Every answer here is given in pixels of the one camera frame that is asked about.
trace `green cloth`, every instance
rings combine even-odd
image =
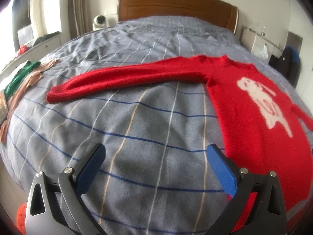
[[[9,85],[7,85],[7,87],[4,89],[4,96],[6,101],[8,101],[10,99],[10,97],[16,92],[16,90],[19,88],[19,86],[21,85],[21,83],[24,81],[24,78],[26,78],[26,76],[33,71],[34,69],[36,69],[38,66],[40,65],[40,62],[30,62],[28,61],[23,68],[21,68],[16,75],[14,76],[14,78],[12,79],[12,81],[10,82]]]

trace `pink cloth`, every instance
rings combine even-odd
[[[41,77],[42,77],[41,73],[43,71],[48,70],[57,62],[59,62],[58,59],[52,59],[48,62],[42,63],[39,67],[37,67],[37,69],[33,70],[31,73],[29,73],[26,76],[24,81],[19,86],[18,90],[14,93],[13,96],[11,96],[11,98],[7,102],[7,107],[9,110],[9,112],[7,114],[7,120],[3,122],[1,129],[0,129],[0,140],[2,143],[4,143],[7,139],[7,129],[9,127],[12,114],[13,114],[14,110],[16,109],[16,107],[18,106],[19,101],[23,97],[26,90],[30,86],[35,85],[38,82],[38,80],[41,79]]]

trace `plaid bedspread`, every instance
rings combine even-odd
[[[254,63],[309,113],[287,80],[226,29],[193,17],[121,22],[76,38],[42,59],[61,62],[44,73],[14,112],[1,146],[10,175],[28,192],[36,171],[61,172],[100,142],[106,160],[82,199],[108,234],[204,233],[227,197],[205,158],[206,147],[215,143],[223,149],[223,140],[202,84],[166,82],[57,104],[45,100],[52,86],[90,70],[197,54],[227,54]],[[58,198],[68,224],[77,229]]]

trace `floor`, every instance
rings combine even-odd
[[[10,177],[0,157],[0,203],[13,223],[18,207],[27,202],[27,197],[26,192]]]

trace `security camera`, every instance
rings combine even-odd
[[[94,23],[92,25],[92,28],[94,31],[100,30],[102,28],[106,27],[106,19],[103,15],[98,15],[94,18]]]

